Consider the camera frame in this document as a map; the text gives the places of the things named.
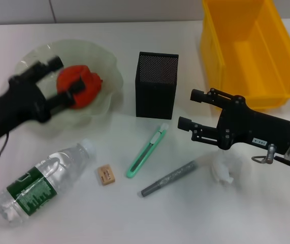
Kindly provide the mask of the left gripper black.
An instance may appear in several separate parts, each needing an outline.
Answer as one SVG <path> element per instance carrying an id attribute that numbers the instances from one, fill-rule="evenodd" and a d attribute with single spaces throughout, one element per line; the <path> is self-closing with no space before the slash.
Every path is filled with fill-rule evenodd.
<path id="1" fill-rule="evenodd" d="M 37 82 L 63 68 L 60 57 L 55 56 L 46 64 L 33 64 L 23 75 L 13 76 L 8 90 L 0 96 L 0 138 L 28 120 L 45 123 L 55 115 L 76 104 L 74 95 L 85 90 L 82 80 L 72 83 L 64 91 L 46 99 Z"/>

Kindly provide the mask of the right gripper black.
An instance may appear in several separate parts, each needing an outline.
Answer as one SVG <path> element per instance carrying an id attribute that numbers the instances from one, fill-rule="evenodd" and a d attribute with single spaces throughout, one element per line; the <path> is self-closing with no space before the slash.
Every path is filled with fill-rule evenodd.
<path id="1" fill-rule="evenodd" d="M 191 131 L 191 140 L 228 150 L 235 143 L 246 143 L 267 150 L 270 144 L 284 155 L 290 146 L 290 121 L 254 111 L 243 97 L 211 88 L 206 94 L 193 89 L 190 100 L 222 109 L 217 127 L 208 127 L 179 117 L 178 128 Z"/>

